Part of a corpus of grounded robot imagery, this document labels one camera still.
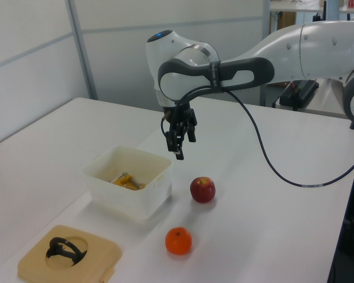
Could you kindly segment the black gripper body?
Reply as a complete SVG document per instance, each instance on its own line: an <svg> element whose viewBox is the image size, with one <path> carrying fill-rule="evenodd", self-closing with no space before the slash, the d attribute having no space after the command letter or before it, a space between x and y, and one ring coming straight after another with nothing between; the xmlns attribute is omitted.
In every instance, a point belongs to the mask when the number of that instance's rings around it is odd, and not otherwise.
<svg viewBox="0 0 354 283"><path fill-rule="evenodd" d="M175 123L191 123L193 126L197 125L197 120L194 110L190 105L180 105L175 107L163 107L163 112L166 116L166 121L169 124Z"/></svg>

